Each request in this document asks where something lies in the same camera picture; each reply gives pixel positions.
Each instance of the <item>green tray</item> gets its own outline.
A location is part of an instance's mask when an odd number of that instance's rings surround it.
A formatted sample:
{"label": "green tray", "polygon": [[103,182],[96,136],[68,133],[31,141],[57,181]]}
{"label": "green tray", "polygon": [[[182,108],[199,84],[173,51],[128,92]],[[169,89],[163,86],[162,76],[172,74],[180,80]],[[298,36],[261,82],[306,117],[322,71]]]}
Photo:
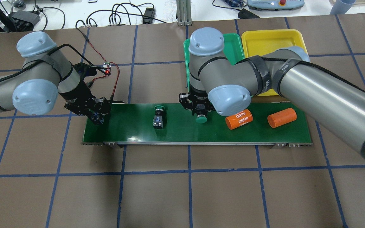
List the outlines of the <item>green tray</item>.
{"label": "green tray", "polygon": [[[229,60],[230,64],[235,65],[237,62],[245,58],[245,54],[243,52],[242,42],[240,40],[240,36],[236,33],[227,33],[223,34],[224,39],[224,48],[223,53],[226,55],[226,58]],[[184,56],[185,56],[185,70],[187,71],[187,87],[189,85],[189,39],[184,41]]]}
{"label": "green tray", "polygon": [[[164,129],[153,128],[154,107],[166,108]],[[267,116],[293,108],[297,120],[275,129],[268,125]],[[311,145],[303,111],[291,103],[253,103],[248,109],[253,121],[229,130],[225,117],[215,111],[208,114],[204,124],[181,104],[113,104],[103,125],[87,121],[83,144],[223,144],[223,145]]]}

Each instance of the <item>green button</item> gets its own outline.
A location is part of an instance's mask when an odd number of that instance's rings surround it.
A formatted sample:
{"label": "green button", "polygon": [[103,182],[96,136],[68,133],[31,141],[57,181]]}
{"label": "green button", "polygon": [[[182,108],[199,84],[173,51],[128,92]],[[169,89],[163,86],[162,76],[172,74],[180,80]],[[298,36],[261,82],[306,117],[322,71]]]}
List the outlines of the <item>green button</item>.
{"label": "green button", "polygon": [[195,120],[197,123],[205,123],[208,119],[206,117],[197,117]]}

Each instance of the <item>white table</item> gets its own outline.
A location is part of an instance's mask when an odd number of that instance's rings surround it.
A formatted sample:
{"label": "white table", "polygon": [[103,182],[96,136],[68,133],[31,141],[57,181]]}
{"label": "white table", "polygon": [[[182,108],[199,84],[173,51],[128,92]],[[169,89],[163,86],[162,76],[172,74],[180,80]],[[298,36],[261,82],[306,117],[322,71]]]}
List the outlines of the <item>white table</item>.
{"label": "white table", "polygon": [[[260,16],[265,17],[294,17],[294,16],[315,16],[315,15],[328,15],[332,3],[329,0],[304,0],[305,5],[297,10],[280,10],[280,11],[257,11],[251,10],[251,12]],[[119,0],[98,0],[97,3],[88,3],[87,0],[58,0],[53,2],[50,0],[36,0],[36,4],[39,7],[52,6],[63,10],[66,14],[66,24],[65,29],[70,29],[75,27],[75,22],[79,19],[85,20],[87,16],[93,11],[100,9],[110,10],[112,5],[115,3],[127,2]],[[147,0],[132,0],[135,5],[147,3]],[[32,11],[34,7],[33,0],[25,0],[26,11]],[[175,22],[176,21],[176,0],[151,0],[151,3],[155,5],[156,18],[163,20],[165,22]],[[3,4],[6,10],[10,11],[11,6],[7,0],[3,0]],[[215,1],[216,5],[228,6],[221,0]],[[125,6],[130,13],[140,14],[139,11],[132,6]],[[145,6],[141,6],[140,9],[144,13]],[[227,19],[237,19],[237,11],[229,9],[221,9],[212,6],[212,0],[191,0],[191,18],[192,21],[210,21],[210,20],[227,20]],[[349,13],[365,13],[365,4],[354,5],[348,12]],[[60,29],[63,23],[63,16],[59,10],[46,9],[45,14],[48,17],[49,23],[46,30]],[[108,17],[110,12],[99,12],[92,16],[92,18],[97,22],[98,26],[108,26]],[[121,15],[122,23],[127,23],[128,19],[126,15]],[[132,24],[141,24],[142,18],[138,16],[131,16]],[[45,17],[41,14],[41,20],[36,24],[34,30],[41,30],[45,26]]]}

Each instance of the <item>orange cylinder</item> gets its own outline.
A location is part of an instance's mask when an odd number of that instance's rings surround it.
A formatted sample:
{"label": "orange cylinder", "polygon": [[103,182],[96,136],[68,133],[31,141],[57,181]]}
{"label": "orange cylinder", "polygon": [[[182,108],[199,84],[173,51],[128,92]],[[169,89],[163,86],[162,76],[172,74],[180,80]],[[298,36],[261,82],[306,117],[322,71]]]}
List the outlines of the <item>orange cylinder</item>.
{"label": "orange cylinder", "polygon": [[225,121],[227,127],[229,127],[230,130],[233,130],[253,121],[253,116],[248,109],[245,109],[235,115],[226,117]]}
{"label": "orange cylinder", "polygon": [[289,122],[295,121],[296,119],[297,113],[292,108],[284,109],[267,117],[268,124],[270,124],[272,128],[282,126]]}

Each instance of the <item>light blue joint cap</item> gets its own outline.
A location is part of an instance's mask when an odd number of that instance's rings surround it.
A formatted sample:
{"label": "light blue joint cap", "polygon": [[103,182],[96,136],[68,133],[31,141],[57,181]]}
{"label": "light blue joint cap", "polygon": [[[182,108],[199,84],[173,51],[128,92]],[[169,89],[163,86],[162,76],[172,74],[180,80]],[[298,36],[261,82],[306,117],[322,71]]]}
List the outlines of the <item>light blue joint cap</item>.
{"label": "light blue joint cap", "polygon": [[291,46],[291,47],[285,47],[285,48],[280,48],[278,50],[281,49],[286,49],[286,50],[290,50],[295,52],[303,61],[305,62],[311,62],[309,55],[304,51],[303,48],[299,47],[299,46]]}
{"label": "light blue joint cap", "polygon": [[196,56],[211,56],[223,51],[223,47],[223,34],[215,28],[204,27],[192,33],[188,50]]}
{"label": "light blue joint cap", "polygon": [[208,93],[208,99],[216,112],[223,117],[245,110],[252,101],[250,92],[240,85],[221,85],[213,88]]}
{"label": "light blue joint cap", "polygon": [[45,32],[37,31],[22,37],[16,44],[16,49],[22,57],[27,58],[46,52],[56,46],[57,44],[53,42],[49,35]]}
{"label": "light blue joint cap", "polygon": [[22,82],[12,94],[13,106],[28,115],[45,115],[52,111],[57,99],[55,84],[45,79]]}

